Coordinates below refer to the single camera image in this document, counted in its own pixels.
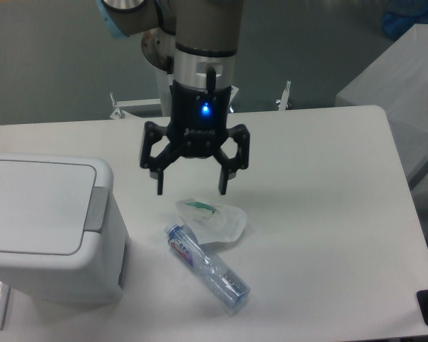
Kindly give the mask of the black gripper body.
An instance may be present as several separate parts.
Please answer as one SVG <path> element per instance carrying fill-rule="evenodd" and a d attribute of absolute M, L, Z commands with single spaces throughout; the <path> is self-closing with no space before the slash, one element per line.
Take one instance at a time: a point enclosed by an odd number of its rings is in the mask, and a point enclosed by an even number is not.
<path fill-rule="evenodd" d="M 167 137 L 182 157 L 210 157 L 228 137 L 226 121 L 232 88 L 187 88 L 174 81 Z"/>

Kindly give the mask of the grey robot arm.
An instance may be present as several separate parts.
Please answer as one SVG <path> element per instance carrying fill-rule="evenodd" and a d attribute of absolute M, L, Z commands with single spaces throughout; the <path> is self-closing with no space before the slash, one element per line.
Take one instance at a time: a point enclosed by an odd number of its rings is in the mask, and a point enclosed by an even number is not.
<path fill-rule="evenodd" d="M 163 192 L 164 170 L 179 157 L 214 157 L 219 192 L 249 163 L 250 133 L 227 127 L 242 1 L 98 1 L 111 34 L 164 34 L 158 52 L 173 77 L 170 122 L 144 125 L 140 166 Z"/>

